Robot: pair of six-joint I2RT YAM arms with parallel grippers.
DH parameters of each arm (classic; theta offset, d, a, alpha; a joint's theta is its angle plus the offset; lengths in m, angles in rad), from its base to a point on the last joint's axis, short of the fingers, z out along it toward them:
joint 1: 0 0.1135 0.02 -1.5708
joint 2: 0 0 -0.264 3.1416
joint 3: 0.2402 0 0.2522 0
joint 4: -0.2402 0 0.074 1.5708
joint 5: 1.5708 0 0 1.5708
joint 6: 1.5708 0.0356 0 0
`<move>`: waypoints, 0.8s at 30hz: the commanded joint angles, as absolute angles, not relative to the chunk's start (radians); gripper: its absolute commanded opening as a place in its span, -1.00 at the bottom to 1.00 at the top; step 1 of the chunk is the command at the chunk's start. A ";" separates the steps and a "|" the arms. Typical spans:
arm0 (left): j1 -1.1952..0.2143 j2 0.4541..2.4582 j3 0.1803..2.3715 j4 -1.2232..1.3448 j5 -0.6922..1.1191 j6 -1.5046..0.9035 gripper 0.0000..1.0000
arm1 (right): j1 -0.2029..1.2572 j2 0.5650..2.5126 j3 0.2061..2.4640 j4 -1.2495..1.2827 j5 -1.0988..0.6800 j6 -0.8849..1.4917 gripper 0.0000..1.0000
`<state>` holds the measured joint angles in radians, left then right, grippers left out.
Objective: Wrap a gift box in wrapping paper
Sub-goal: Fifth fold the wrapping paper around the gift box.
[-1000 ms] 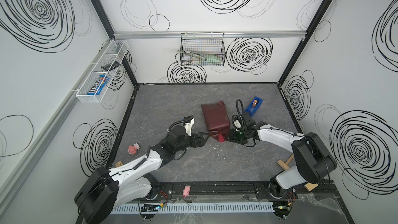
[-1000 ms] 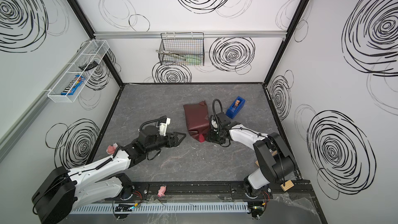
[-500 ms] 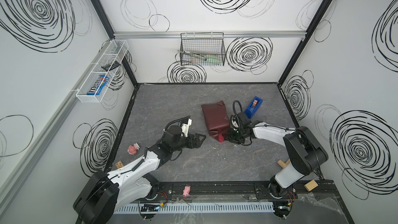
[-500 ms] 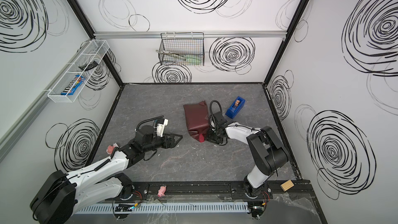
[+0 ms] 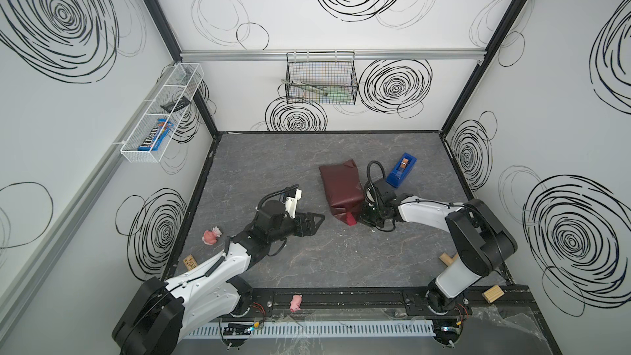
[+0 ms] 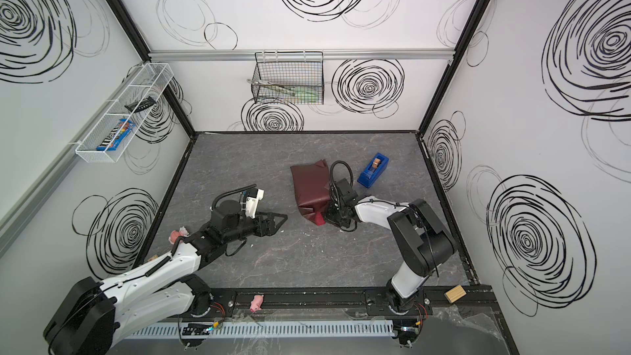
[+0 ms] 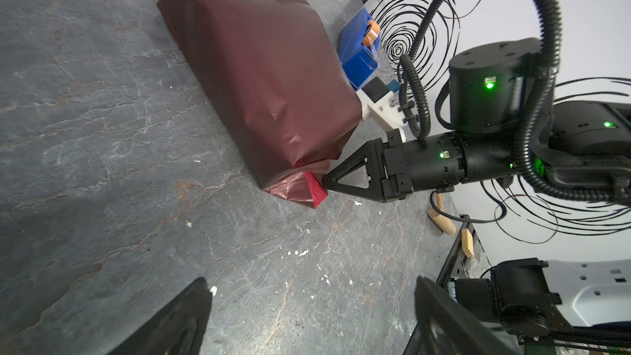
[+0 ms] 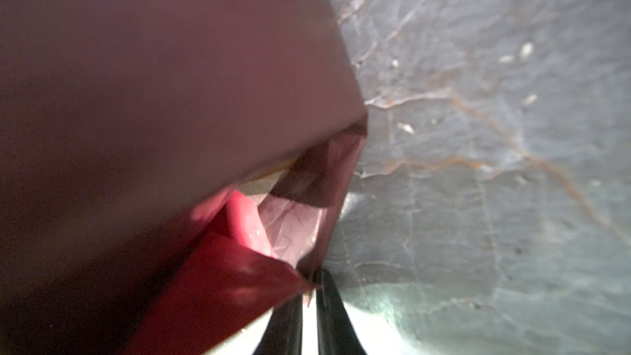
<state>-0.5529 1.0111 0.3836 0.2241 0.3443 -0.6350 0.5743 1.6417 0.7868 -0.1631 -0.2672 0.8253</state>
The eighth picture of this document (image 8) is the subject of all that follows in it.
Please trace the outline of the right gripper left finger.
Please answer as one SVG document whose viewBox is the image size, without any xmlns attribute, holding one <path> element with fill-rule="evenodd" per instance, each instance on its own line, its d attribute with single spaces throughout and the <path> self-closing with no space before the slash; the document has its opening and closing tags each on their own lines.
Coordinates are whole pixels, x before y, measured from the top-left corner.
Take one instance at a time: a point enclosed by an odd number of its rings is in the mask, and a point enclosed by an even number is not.
<svg viewBox="0 0 631 355">
<path fill-rule="evenodd" d="M 303 296 L 276 307 L 254 355 L 302 354 Z"/>
</svg>

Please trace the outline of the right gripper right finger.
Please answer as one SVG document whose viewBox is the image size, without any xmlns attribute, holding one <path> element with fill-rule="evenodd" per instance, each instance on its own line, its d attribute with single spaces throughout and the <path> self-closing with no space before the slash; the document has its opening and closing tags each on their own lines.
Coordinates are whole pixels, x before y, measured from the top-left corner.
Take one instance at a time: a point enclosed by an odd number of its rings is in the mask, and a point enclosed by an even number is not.
<svg viewBox="0 0 631 355">
<path fill-rule="evenodd" d="M 319 355 L 366 355 L 329 271 L 315 273 Z"/>
</svg>

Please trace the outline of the red wrapping paper sheet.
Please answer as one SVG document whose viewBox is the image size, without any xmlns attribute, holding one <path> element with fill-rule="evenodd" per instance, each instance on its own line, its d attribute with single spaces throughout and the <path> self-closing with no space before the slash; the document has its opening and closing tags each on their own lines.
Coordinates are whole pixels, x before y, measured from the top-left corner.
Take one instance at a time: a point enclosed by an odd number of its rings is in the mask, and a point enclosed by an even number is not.
<svg viewBox="0 0 631 355">
<path fill-rule="evenodd" d="M 1 351 L 202 354 L 315 287 L 366 141 L 330 0 L 1 0 Z"/>
</svg>

